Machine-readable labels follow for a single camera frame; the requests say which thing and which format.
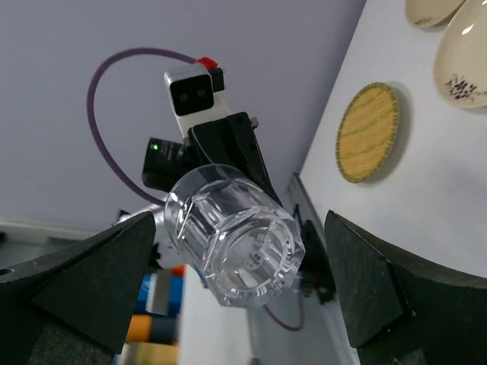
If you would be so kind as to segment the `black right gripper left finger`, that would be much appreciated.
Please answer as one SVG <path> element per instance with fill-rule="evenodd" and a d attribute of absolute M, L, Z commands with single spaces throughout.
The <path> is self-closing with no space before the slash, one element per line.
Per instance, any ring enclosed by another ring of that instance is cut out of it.
<path fill-rule="evenodd" d="M 151 256 L 154 215 L 1 270 L 3 364 L 111 364 Z"/>

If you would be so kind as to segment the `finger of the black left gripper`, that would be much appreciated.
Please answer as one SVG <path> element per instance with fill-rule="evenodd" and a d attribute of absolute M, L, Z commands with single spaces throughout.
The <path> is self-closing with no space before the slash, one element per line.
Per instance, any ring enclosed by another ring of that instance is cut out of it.
<path fill-rule="evenodd" d="M 275 192 L 259 148 L 248 114 L 236 113 L 225 118 L 225 150 L 232 164 L 257 184 L 278 205 L 281 200 Z"/>

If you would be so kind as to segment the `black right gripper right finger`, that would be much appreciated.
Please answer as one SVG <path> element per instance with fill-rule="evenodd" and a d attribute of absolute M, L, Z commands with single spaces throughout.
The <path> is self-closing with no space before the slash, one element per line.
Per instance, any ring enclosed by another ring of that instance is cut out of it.
<path fill-rule="evenodd" d="M 394 246 L 329 211 L 329 264 L 362 364 L 484 364 L 486 279 Z"/>

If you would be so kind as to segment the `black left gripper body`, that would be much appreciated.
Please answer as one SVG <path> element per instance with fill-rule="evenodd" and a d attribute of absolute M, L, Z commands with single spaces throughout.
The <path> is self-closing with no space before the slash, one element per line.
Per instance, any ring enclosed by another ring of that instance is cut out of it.
<path fill-rule="evenodd" d="M 170 190 L 184 174 L 197 167 L 224 164 L 236 168 L 225 150 L 225 118 L 191 128 L 182 143 L 151 138 L 142 169 L 144 185 Z"/>

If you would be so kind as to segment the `clear plastic cup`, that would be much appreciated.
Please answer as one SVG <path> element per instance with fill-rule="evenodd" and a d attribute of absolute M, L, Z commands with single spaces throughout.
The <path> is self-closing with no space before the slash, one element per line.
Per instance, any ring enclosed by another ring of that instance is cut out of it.
<path fill-rule="evenodd" d="M 222 306 L 265 305 L 292 286 L 305 256 L 294 218 L 228 165 L 205 165 L 179 179 L 164 226 Z"/>

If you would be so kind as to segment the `yellow woven pattern plate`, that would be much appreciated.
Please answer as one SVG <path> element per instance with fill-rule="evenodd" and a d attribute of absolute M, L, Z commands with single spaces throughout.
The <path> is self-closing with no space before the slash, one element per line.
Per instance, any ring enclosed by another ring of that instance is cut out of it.
<path fill-rule="evenodd" d="M 351 99 L 335 142 L 337 167 L 350 183 L 370 179 L 388 158 L 399 126 L 399 105 L 385 83 L 364 86 Z"/>

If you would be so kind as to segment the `beige floral plate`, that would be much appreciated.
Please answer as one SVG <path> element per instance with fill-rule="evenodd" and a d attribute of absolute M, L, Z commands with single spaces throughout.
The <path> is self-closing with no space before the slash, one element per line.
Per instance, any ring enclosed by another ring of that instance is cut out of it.
<path fill-rule="evenodd" d="M 450 19 L 464 0 L 406 0 L 405 15 L 416 28 L 436 27 Z"/>

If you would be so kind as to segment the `beige plate black spot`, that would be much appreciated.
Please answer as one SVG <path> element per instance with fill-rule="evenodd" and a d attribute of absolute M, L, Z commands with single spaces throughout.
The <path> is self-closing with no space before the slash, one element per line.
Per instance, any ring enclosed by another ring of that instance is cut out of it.
<path fill-rule="evenodd" d="M 448 24 L 435 56 L 433 80 L 445 102 L 486 106 L 486 2 L 464 2 Z"/>

